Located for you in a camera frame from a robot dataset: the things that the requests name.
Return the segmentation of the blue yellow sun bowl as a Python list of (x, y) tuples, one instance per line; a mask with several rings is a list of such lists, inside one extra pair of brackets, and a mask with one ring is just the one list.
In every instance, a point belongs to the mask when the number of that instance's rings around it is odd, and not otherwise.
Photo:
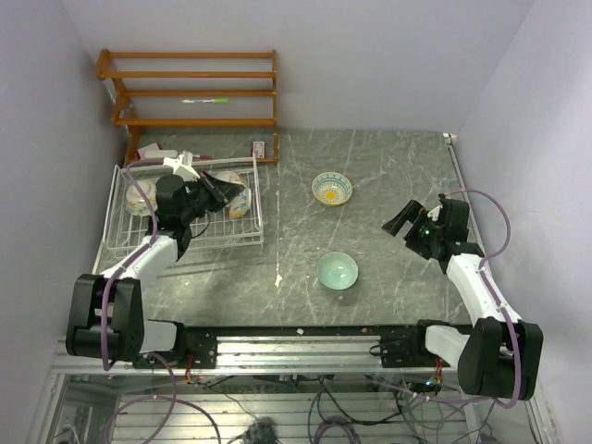
[(317, 175), (311, 185), (314, 197), (323, 205), (340, 206), (352, 197), (352, 184), (338, 172), (324, 172)]

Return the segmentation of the orange blue floral bowl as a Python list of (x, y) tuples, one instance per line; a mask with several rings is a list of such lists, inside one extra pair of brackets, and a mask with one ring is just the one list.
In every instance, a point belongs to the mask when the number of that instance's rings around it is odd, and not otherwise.
[(252, 190), (245, 188), (239, 195), (232, 199), (228, 205), (228, 216), (230, 219), (238, 219), (245, 216), (252, 206)]

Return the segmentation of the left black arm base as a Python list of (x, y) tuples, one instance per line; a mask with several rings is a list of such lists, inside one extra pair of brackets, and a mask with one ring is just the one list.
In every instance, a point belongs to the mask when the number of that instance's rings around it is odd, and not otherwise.
[(144, 340), (140, 354), (132, 361), (135, 369), (165, 368), (151, 353), (160, 355), (173, 369), (188, 366), (196, 369), (213, 369), (216, 366), (217, 340), (200, 329), (183, 329)]

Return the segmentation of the plain light teal bowl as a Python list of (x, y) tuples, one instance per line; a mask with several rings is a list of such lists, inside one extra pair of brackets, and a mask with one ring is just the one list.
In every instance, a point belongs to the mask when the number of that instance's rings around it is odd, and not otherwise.
[(316, 263), (316, 275), (319, 281), (330, 290), (347, 290), (359, 276), (359, 267), (355, 260), (344, 252), (328, 252)]

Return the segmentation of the star and leaves bowl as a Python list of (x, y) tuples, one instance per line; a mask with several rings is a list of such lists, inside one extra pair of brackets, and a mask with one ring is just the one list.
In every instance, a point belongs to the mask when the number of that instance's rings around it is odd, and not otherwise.
[(225, 182), (243, 186), (247, 185), (247, 182), (245, 181), (244, 177), (236, 173), (235, 171), (218, 171), (215, 173), (215, 177)]

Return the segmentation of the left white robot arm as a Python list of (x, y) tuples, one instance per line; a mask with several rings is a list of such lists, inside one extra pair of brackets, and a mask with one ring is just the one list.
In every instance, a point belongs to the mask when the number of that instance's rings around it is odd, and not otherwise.
[(145, 318), (142, 294), (187, 251), (194, 220), (223, 210), (245, 187), (202, 172), (192, 180), (167, 174), (155, 183), (151, 220), (140, 245), (117, 265), (75, 281), (66, 350), (96, 358), (105, 370), (155, 353), (168, 367), (188, 358), (185, 327), (174, 321)]

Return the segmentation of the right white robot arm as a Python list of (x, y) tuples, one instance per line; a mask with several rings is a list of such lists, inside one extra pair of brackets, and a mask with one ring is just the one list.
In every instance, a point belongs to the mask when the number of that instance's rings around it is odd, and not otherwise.
[(472, 327), (463, 333), (450, 323), (422, 319), (406, 340), (409, 358), (421, 366), (442, 359), (456, 370), (467, 395), (506, 407), (528, 401), (536, 391), (543, 332), (510, 307), (487, 270), (489, 255), (468, 239), (469, 203), (444, 194), (438, 200), (432, 210), (411, 200), (382, 228), (396, 236), (411, 226), (403, 238), (406, 248), (438, 262), (461, 295)]

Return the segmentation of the orange star leaf bowl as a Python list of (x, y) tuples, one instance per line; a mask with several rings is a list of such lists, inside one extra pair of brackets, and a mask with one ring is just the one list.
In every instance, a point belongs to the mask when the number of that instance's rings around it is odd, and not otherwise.
[(142, 189), (142, 193), (133, 184), (129, 185), (126, 189), (126, 209), (132, 216), (150, 216), (151, 211), (147, 202), (150, 203), (153, 211), (157, 209), (155, 182), (153, 180), (142, 179), (137, 181), (137, 185)]

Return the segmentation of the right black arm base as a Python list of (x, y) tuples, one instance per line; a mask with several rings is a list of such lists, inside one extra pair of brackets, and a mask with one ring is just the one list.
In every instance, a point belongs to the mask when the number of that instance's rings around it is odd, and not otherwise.
[(419, 351), (411, 337), (381, 338), (368, 352), (387, 369), (429, 365), (429, 360)]

